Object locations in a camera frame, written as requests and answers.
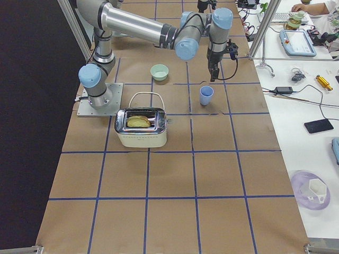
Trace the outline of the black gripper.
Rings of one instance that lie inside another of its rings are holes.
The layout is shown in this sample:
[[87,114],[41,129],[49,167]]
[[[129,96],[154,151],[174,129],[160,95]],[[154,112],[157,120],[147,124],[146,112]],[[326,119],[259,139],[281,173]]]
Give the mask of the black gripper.
[[198,0],[197,8],[199,12],[204,12],[210,4],[210,0]]
[[218,64],[221,62],[224,56],[224,50],[220,52],[215,52],[208,48],[207,51],[207,60],[208,60],[208,69],[210,72],[210,81],[214,82],[219,78],[219,67]]

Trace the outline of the person forearm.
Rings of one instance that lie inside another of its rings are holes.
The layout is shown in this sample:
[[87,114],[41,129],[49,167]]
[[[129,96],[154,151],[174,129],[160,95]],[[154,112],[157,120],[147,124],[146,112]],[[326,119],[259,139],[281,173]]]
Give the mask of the person forearm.
[[317,4],[296,4],[292,7],[291,12],[299,12],[304,11],[309,15],[317,16],[317,15],[326,15],[329,14],[329,10],[325,3],[317,3]]

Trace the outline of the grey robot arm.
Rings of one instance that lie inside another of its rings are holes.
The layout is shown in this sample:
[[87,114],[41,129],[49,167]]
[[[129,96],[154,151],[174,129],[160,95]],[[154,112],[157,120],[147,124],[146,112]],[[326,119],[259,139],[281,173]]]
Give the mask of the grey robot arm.
[[78,77],[88,96],[88,105],[102,115],[115,113],[121,102],[122,86],[106,83],[115,65],[111,39],[114,32],[140,38],[155,47],[174,50],[184,61],[197,53],[203,35],[209,37],[207,50],[210,80],[219,76],[219,63],[228,53],[233,60],[238,47],[228,38],[233,13],[227,8],[217,8],[211,14],[184,12],[181,25],[157,22],[123,11],[113,1],[77,1],[76,6],[83,19],[94,28],[93,55],[78,72]]

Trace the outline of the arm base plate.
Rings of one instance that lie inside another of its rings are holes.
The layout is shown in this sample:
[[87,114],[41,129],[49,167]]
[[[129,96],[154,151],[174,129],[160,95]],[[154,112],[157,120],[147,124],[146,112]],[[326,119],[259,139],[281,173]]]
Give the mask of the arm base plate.
[[107,87],[108,95],[111,97],[102,97],[95,99],[94,104],[91,104],[88,100],[88,94],[83,89],[83,97],[79,101],[77,116],[79,117],[105,117],[115,116],[117,111],[120,109],[123,83],[105,83]]

